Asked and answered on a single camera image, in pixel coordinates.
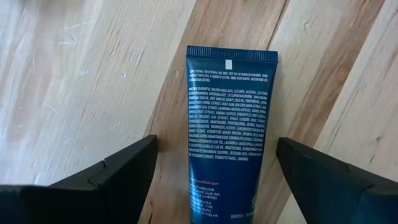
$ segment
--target ingredients list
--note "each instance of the ingredients list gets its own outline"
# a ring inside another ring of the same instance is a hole
[[[267,82],[267,75],[255,76]],[[262,156],[267,92],[190,87],[188,94],[189,156],[232,161]]]

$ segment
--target wooden floor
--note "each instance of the wooden floor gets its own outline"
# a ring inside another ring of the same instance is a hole
[[[0,184],[156,134],[140,223],[188,223],[188,44],[279,52],[254,223],[305,223],[281,136],[398,181],[396,0],[0,0]]]

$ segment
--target white square mark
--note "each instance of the white square mark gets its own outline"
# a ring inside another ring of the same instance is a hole
[[[232,60],[225,60],[225,70],[232,70]]]

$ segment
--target blue tube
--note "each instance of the blue tube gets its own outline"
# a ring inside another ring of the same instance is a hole
[[[252,223],[277,62],[187,47],[191,223]]]

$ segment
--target light wood plank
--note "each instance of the light wood plank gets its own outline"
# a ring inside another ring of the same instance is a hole
[[[51,184],[137,141],[194,0],[0,2],[0,183]]]
[[[189,223],[185,49],[188,44],[266,49],[284,0],[197,1],[165,80],[147,134],[160,152],[139,223]]]
[[[279,51],[280,69],[272,96],[255,223],[276,223],[290,195],[275,157],[278,138],[315,144],[383,2],[289,2],[270,46]]]
[[[398,2],[387,0],[315,149],[398,181]],[[278,223],[306,223],[291,196]]]

